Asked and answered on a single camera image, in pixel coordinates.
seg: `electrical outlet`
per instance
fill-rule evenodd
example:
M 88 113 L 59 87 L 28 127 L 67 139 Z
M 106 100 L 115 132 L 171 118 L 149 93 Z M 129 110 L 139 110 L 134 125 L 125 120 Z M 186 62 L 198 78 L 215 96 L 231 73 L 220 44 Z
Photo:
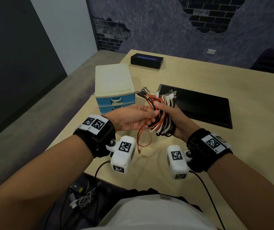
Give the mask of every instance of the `electrical outlet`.
M 208 49 L 208 51 L 207 51 L 207 54 L 214 54 L 216 52 L 216 50 L 213 50 L 213 49 Z

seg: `table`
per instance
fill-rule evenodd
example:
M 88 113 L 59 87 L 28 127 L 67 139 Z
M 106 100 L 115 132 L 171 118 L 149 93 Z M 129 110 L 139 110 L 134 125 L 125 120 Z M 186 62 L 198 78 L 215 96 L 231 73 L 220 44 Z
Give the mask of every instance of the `table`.
M 135 53 L 164 57 L 161 69 L 131 65 L 130 57 Z M 228 98 L 233 129 L 196 120 L 195 122 L 222 136 L 233 146 L 232 150 L 237 157 L 274 184 L 274 74 L 136 50 L 131 50 L 121 63 L 129 65 L 135 90 L 140 90 L 143 86 L 157 90 L 162 83 Z M 145 100 L 138 96 L 136 103 L 146 104 Z M 76 127 L 90 114 L 100 114 L 94 96 L 86 102 L 50 147 L 72 135 Z M 116 134 L 117 140 L 123 135 L 137 137 L 137 131 L 120 131 Z M 184 150 L 185 143 L 175 137 L 157 137 L 155 134 L 152 137 L 150 146 L 143 148 L 141 154 L 135 153 L 127 174 L 113 172 L 107 164 L 100 169 L 98 178 L 125 189 L 153 188 L 160 193 L 183 196 L 190 203 L 199 205 L 216 226 L 222 228 L 204 187 L 195 175 L 189 174 L 185 180 L 170 178 L 166 148 L 171 144 L 178 144 Z M 148 141 L 149 133 L 144 132 L 141 143 Z M 110 157 L 95 158 L 85 173 L 94 176 L 100 164 L 109 159 Z M 225 227 L 246 229 L 208 175 L 203 172 L 200 176 L 213 197 Z

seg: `person's right arm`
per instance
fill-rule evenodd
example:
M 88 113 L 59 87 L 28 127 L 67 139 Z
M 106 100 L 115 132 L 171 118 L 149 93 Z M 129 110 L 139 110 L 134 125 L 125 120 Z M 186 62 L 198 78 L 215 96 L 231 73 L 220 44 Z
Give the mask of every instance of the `person's right arm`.
M 175 136 L 187 142 L 200 127 L 178 108 L 155 102 L 177 125 Z M 233 154 L 225 154 L 208 175 L 231 209 L 249 230 L 274 229 L 274 185 Z

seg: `hand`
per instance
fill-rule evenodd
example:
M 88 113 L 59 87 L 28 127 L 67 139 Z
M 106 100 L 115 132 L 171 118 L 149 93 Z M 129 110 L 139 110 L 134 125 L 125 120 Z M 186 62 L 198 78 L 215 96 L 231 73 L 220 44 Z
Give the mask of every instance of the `hand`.
M 146 124 L 142 130 L 146 130 L 150 124 L 155 122 L 155 117 L 158 114 L 158 110 L 154 111 L 149 106 L 132 104 L 108 112 L 103 116 L 112 122 L 117 132 L 139 130 L 144 122 L 146 122 Z
M 200 129 L 200 127 L 189 119 L 177 106 L 172 108 L 158 101 L 154 102 L 154 106 L 167 112 L 171 116 L 173 122 L 177 126 L 173 135 L 176 138 L 183 140 L 185 143 L 187 143 L 189 136 L 193 132 Z

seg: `person's left hand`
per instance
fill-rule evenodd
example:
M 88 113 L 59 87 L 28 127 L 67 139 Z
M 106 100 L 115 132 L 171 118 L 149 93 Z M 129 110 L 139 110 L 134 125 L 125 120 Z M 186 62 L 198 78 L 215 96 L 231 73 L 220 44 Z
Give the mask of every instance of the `person's left hand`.
M 103 116 L 108 118 L 117 131 L 139 130 L 144 122 L 142 130 L 148 129 L 148 126 L 155 122 L 155 117 L 159 114 L 159 110 L 152 110 L 149 106 L 132 104 L 122 107 Z

